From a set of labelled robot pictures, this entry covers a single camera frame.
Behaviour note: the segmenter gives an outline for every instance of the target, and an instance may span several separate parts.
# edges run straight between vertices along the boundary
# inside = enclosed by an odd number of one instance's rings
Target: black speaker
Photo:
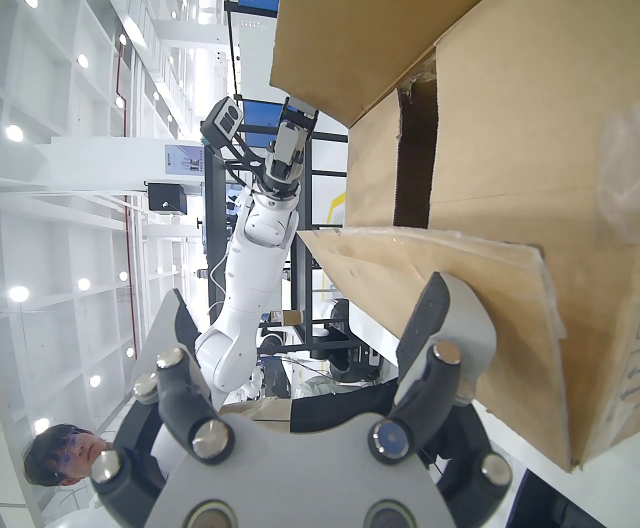
[[[160,214],[187,214],[187,195],[177,183],[150,183],[149,210]]]

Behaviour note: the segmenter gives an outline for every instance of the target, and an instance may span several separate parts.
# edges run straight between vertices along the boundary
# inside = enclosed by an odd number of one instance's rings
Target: red pipe
[[[122,52],[124,51],[124,46],[122,44],[120,44],[120,47],[118,48],[118,70],[116,71],[116,94],[118,95],[118,97],[120,97],[123,101],[124,101],[124,108],[123,108],[123,121],[124,121],[124,125],[122,127],[122,137],[126,138],[127,137],[127,100],[122,97],[122,95],[120,94],[120,64],[122,62]]]
[[[116,71],[116,94],[124,101],[123,108],[123,126],[122,126],[122,137],[127,137],[127,100],[122,97],[120,93],[120,64],[122,63],[122,53],[124,51],[124,46],[120,44],[118,48],[118,69]],[[124,196],[124,201],[129,203],[129,199],[127,196]],[[136,338],[136,314],[135,308],[133,306],[133,281],[131,275],[131,235],[129,233],[129,223],[131,222],[131,208],[129,206],[124,209],[124,229],[127,238],[127,270],[129,272],[129,304],[131,305],[131,331],[133,332],[133,353],[134,357],[138,359],[138,340]]]

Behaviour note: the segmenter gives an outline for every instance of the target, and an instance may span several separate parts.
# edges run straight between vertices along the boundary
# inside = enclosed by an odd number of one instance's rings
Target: black pants
[[[386,416],[394,402],[397,380],[342,394],[323,394],[291,402],[291,433],[316,433],[337,427],[359,414]]]

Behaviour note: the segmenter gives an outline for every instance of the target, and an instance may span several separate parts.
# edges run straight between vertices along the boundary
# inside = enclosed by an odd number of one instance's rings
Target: sign
[[[181,176],[204,176],[204,147],[165,145],[164,173]]]

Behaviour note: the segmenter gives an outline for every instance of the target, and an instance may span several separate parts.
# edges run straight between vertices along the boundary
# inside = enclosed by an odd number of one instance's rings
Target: box opening
[[[426,228],[438,137],[436,77],[398,90],[400,139],[397,154],[394,225]]]

